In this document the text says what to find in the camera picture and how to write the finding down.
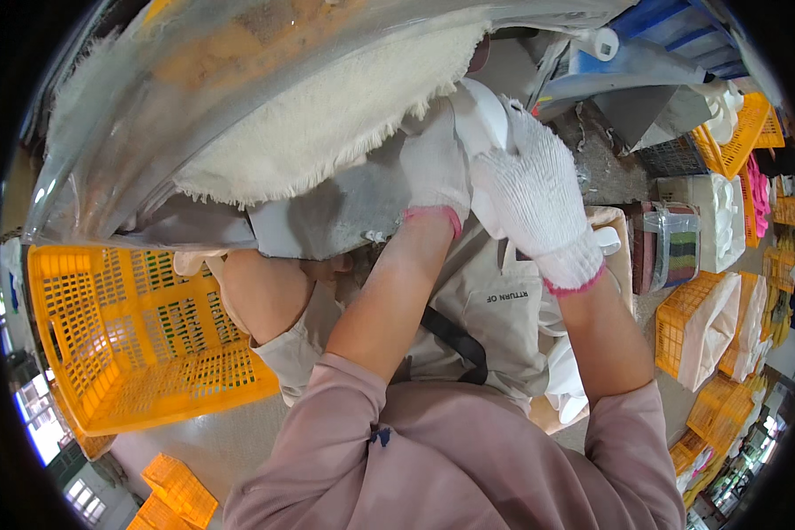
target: pink long-sleeve shirt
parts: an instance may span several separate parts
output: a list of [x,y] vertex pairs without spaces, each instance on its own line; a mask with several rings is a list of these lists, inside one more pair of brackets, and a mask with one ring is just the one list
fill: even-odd
[[594,406],[586,455],[495,390],[391,387],[336,355],[315,366],[226,528],[681,528],[656,383]]

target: blue stain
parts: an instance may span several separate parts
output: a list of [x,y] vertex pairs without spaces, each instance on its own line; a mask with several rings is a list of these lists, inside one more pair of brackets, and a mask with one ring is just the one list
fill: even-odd
[[371,432],[371,438],[368,440],[368,443],[376,442],[378,436],[380,437],[380,445],[386,447],[389,443],[389,438],[392,436],[392,429],[382,428]]

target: glove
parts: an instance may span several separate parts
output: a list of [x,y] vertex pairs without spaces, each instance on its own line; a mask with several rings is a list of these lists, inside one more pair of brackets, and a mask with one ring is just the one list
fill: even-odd
[[536,262],[556,295],[597,281],[604,255],[586,219],[572,152],[521,103],[501,99],[516,154],[494,149],[471,161],[471,181],[485,192],[503,233]]
[[468,176],[454,129],[454,108],[446,98],[433,101],[424,132],[407,136],[400,165],[409,184],[409,207],[403,218],[431,211],[441,212],[454,225],[454,237],[462,233],[470,210]]

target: frayed canvas cloth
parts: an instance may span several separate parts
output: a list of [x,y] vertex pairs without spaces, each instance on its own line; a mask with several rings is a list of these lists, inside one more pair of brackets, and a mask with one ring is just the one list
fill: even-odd
[[180,191],[240,207],[307,192],[378,148],[407,113],[455,90],[488,23],[444,15],[328,65],[245,116],[174,175]]

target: wall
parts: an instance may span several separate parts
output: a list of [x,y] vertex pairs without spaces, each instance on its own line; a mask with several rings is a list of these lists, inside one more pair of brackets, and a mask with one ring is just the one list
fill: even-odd
[[795,382],[795,330],[789,329],[789,335],[781,344],[765,357],[765,364]]
[[124,486],[112,488],[108,482],[95,473],[91,464],[86,463],[76,476],[68,481],[64,493],[68,492],[78,478],[81,478],[85,485],[100,498],[101,502],[106,504],[106,510],[101,515],[95,530],[123,530],[126,528],[138,511],[138,505],[126,488]]

